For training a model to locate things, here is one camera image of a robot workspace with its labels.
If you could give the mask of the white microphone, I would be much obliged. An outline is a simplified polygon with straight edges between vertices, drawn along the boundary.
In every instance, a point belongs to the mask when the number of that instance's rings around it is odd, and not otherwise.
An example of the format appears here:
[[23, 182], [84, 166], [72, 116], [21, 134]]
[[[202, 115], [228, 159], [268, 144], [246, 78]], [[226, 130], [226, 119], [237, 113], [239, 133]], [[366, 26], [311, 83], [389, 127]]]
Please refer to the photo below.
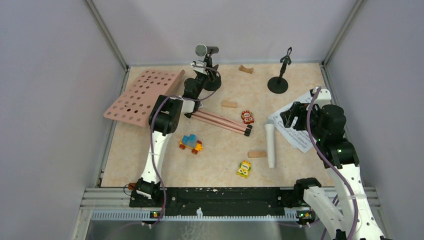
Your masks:
[[266, 153], [267, 153], [267, 163], [270, 169], [276, 167], [276, 153], [275, 153], [275, 123], [272, 119], [268, 119], [264, 125], [266, 133]]

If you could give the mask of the sheet music page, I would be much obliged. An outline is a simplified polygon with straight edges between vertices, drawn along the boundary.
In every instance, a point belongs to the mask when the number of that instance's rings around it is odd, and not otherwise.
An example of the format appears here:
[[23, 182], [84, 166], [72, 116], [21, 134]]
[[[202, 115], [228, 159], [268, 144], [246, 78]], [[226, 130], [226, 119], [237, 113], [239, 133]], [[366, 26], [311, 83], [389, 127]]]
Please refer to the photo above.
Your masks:
[[313, 144], [307, 132], [306, 113], [301, 114], [300, 121], [298, 120], [298, 117], [295, 116], [290, 127], [285, 127], [280, 113], [289, 110], [294, 102], [306, 104], [306, 107], [308, 108], [308, 105], [311, 102], [312, 98], [313, 96], [311, 94], [311, 91], [308, 90], [306, 93], [299, 96], [294, 101], [286, 104], [285, 106], [268, 116], [268, 119], [273, 121], [276, 130], [279, 131], [295, 149], [300, 150], [304, 154], [307, 153], [311, 148], [313, 148]]

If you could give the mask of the pink music stand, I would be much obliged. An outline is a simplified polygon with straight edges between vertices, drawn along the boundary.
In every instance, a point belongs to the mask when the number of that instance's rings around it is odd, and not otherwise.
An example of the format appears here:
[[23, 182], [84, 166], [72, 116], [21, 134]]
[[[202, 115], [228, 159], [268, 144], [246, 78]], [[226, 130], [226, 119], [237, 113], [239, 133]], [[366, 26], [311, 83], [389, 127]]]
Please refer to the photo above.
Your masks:
[[201, 102], [173, 97], [183, 82], [185, 71], [147, 69], [103, 113], [107, 119], [143, 128], [154, 124], [154, 130], [162, 135], [175, 132], [180, 116], [249, 136], [250, 124], [233, 121], [220, 115], [201, 110]]

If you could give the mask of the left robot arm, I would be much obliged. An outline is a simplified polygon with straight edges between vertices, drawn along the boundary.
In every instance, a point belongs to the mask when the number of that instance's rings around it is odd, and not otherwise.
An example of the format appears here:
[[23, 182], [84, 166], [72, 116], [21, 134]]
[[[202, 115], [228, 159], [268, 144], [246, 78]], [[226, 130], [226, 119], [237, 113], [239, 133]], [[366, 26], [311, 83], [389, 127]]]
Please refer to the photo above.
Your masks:
[[221, 86], [221, 74], [217, 65], [201, 67], [196, 63], [193, 70], [196, 72], [196, 77], [186, 79], [183, 95], [160, 95], [149, 117], [148, 156], [133, 190], [149, 207], [154, 207], [160, 202], [160, 192], [165, 188], [161, 169], [166, 148], [178, 127], [181, 114], [195, 113], [201, 101], [211, 97]]

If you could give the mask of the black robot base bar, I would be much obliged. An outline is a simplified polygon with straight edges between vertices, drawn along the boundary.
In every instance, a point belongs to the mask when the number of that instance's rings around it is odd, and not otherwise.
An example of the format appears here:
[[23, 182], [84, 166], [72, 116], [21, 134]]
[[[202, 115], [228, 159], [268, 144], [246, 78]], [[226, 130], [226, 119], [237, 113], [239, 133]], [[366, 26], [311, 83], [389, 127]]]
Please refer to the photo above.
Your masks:
[[283, 216], [305, 204], [292, 187], [170, 187], [164, 215], [204, 217]]

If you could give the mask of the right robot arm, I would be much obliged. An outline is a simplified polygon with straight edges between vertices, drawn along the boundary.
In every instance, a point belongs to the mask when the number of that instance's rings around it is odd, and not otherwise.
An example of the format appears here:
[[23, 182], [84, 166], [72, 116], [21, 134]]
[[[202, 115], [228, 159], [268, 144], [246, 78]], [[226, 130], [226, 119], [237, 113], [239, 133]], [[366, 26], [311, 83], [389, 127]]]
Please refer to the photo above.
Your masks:
[[360, 161], [354, 145], [345, 138], [346, 116], [337, 105], [301, 103], [279, 114], [285, 128], [307, 131], [312, 145], [332, 178], [338, 205], [323, 196], [317, 180], [296, 181], [293, 200], [309, 205], [333, 240], [384, 240], [375, 220], [361, 180]]

